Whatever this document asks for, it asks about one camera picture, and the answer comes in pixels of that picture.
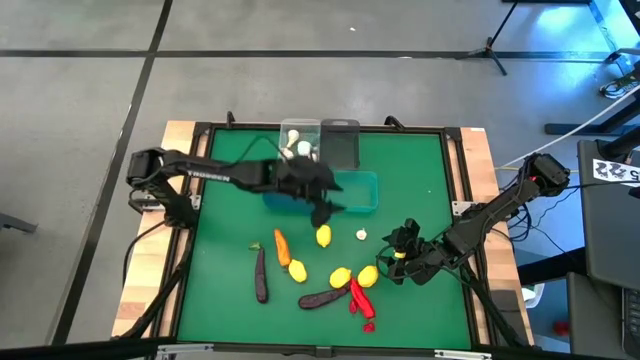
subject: eggplant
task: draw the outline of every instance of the eggplant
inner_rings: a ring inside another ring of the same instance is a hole
[[[298,306],[301,309],[311,310],[330,304],[339,298],[345,296],[349,292],[349,286],[324,291],[317,294],[305,295],[298,300]]]
[[[269,301],[269,289],[267,288],[267,271],[264,265],[264,248],[260,244],[252,244],[249,248],[258,250],[256,270],[254,273],[256,300],[261,304],[266,304]]]

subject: carrot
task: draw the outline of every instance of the carrot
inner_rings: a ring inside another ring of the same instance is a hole
[[[280,262],[280,266],[287,267],[291,263],[291,254],[289,253],[287,239],[284,238],[280,229],[275,229],[273,235],[276,239],[276,248],[278,248],[278,262]]]

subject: yellow lemon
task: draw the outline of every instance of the yellow lemon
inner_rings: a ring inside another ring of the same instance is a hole
[[[374,265],[365,266],[358,274],[358,284],[362,287],[372,287],[378,281],[378,269]]]
[[[305,282],[307,280],[307,269],[304,268],[304,264],[301,261],[291,259],[289,275],[297,282]]]
[[[347,268],[337,268],[329,276],[329,284],[334,289],[340,289],[351,280],[351,270]]]
[[[318,245],[327,247],[331,243],[331,228],[329,225],[322,225],[316,231],[316,241]]]

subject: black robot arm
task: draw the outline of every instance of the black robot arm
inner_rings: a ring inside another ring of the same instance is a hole
[[[342,190],[329,167],[302,156],[228,163],[153,148],[131,155],[127,183],[153,195],[164,206],[167,225],[192,228],[197,214],[189,197],[176,193],[168,182],[179,175],[228,182],[252,193],[273,192],[303,199],[314,206],[311,217],[315,227],[343,209],[326,200],[327,190]]]
[[[467,209],[460,219],[432,241],[418,237],[420,226],[407,219],[383,240],[393,247],[395,257],[378,255],[388,267],[387,276],[402,284],[410,277],[422,285],[443,267],[456,269],[484,244],[487,232],[524,203],[538,196],[556,196],[569,184],[569,170],[551,155],[529,156],[519,170],[518,181],[487,204]]]

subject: red chili pepper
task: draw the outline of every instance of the red chili pepper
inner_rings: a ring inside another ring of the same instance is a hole
[[[358,281],[351,278],[351,295],[353,299],[349,303],[349,311],[355,314],[358,309],[362,312],[362,315],[368,320],[368,322],[362,327],[364,332],[374,332],[376,330],[373,324],[373,319],[376,317],[376,311],[371,304],[371,301],[364,293],[364,290],[358,284]]]
[[[351,295],[353,295],[353,300],[355,301],[358,309],[362,311],[362,315],[367,319],[373,319],[376,317],[376,311],[371,304],[371,301],[365,295],[364,290],[358,284],[358,281],[354,278],[351,278]]]
[[[354,299],[351,299],[351,302],[349,303],[349,312],[354,315],[358,312],[358,304],[356,304]]]
[[[364,330],[364,332],[374,332],[376,331],[376,326],[373,323],[366,323],[362,327],[362,330]]]

